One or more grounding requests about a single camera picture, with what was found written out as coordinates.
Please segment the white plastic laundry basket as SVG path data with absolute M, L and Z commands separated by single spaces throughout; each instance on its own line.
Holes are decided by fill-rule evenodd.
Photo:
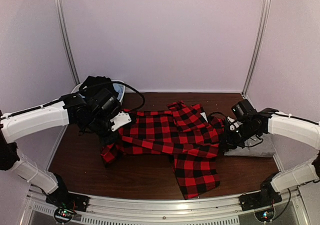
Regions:
M 73 90 L 71 91 L 71 93 L 75 93 L 75 92 L 78 92 L 79 91 L 79 88 L 80 86 L 82 85 L 83 83 L 80 83 L 78 85 L 76 85 Z M 126 91 L 126 88 L 124 85 L 122 84 L 119 84 L 119 83 L 114 83 L 113 84 L 113 88 L 114 90 L 118 93 L 118 96 L 117 96 L 117 100 L 123 104 L 123 100 L 124 100 L 124 96 L 125 96 L 125 91 Z

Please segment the red black plaid shirt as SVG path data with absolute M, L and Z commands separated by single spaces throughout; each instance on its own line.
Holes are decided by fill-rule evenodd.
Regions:
M 167 155 L 181 194 L 192 199 L 220 185 L 216 158 L 225 142 L 224 120 L 205 116 L 201 104 L 182 101 L 167 110 L 131 111 L 132 122 L 118 129 L 113 143 L 102 144 L 105 165 L 122 155 Z

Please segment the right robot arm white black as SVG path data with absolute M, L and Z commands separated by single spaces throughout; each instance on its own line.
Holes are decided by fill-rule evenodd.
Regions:
M 233 108 L 236 119 L 224 119 L 224 134 L 230 147 L 245 147 L 251 137 L 258 139 L 262 134 L 282 136 L 320 150 L 320 123 L 286 114 L 273 108 L 262 111 Z M 320 155 L 298 164 L 290 169 L 271 175 L 262 184 L 256 201 L 268 205 L 276 194 L 283 190 L 320 181 Z

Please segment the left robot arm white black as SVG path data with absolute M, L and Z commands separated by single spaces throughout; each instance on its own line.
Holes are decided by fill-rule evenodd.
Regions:
M 40 188 L 61 207 L 72 203 L 63 179 L 28 159 L 18 148 L 18 140 L 47 130 L 76 125 L 81 133 L 91 132 L 101 139 L 111 138 L 119 129 L 121 102 L 107 91 L 93 96 L 78 92 L 48 103 L 0 116 L 0 169 L 15 173 Z

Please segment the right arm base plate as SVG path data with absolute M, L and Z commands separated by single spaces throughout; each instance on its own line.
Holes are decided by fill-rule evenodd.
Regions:
M 242 211 L 257 210 L 264 207 L 271 207 L 276 203 L 280 203 L 282 197 L 275 193 L 271 196 L 262 194 L 261 191 L 254 193 L 244 193 L 239 197 L 239 203 Z

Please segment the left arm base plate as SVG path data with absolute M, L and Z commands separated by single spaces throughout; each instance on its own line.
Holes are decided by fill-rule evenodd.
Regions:
M 59 209 L 67 209 L 71 212 L 86 212 L 89 204 L 89 197 L 76 193 L 68 192 L 66 194 L 48 194 L 45 202 Z

